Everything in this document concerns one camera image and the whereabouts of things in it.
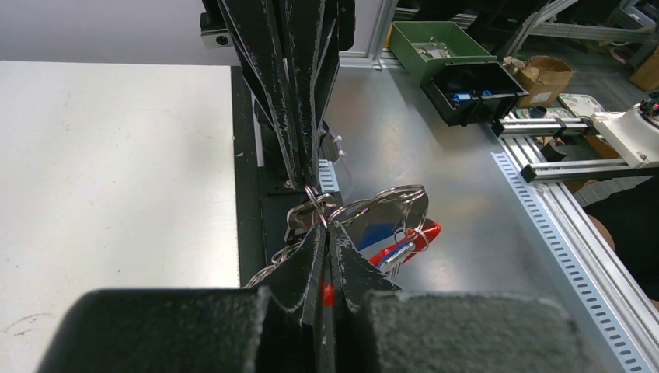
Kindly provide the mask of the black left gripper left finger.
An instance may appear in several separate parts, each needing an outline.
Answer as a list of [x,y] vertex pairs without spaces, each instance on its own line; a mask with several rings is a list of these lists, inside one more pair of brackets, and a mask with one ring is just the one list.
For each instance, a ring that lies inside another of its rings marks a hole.
[[305,372],[326,233],[250,288],[107,288],[68,311],[41,372]]

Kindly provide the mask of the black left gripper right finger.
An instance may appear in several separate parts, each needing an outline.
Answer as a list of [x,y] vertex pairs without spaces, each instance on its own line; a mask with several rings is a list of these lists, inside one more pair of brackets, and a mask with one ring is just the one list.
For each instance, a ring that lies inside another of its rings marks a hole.
[[404,291],[329,227],[340,372],[586,372],[576,323],[549,298]]

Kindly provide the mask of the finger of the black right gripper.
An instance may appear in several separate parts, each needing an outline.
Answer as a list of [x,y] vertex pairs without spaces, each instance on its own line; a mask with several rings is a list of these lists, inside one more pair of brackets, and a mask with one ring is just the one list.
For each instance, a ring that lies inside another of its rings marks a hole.
[[302,168],[279,29],[271,1],[218,3],[246,80],[277,135],[288,181],[299,188]]
[[337,1],[286,1],[287,54],[301,181],[318,184],[319,127],[339,66]]

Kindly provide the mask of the silver key with black tag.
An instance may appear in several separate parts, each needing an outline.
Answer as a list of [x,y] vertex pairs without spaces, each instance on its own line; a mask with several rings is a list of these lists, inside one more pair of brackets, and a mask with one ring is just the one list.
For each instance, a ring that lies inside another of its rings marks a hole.
[[314,225],[326,226],[328,211],[334,207],[336,207],[336,199],[331,193],[320,194],[315,200],[306,201],[293,207],[287,213],[287,230],[284,241],[293,243]]

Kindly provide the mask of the silver key organiser plate with rings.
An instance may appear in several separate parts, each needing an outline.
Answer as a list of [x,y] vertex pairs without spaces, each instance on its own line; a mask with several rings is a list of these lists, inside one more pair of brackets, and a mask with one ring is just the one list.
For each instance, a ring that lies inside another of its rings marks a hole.
[[330,225],[342,225],[356,250],[393,281],[400,267],[426,250],[441,230],[427,218],[428,204],[421,185],[397,186],[369,199],[336,203],[328,211],[326,226],[314,225],[278,250],[270,265],[249,281],[251,288],[264,288],[269,298],[261,316],[255,369],[339,372]]

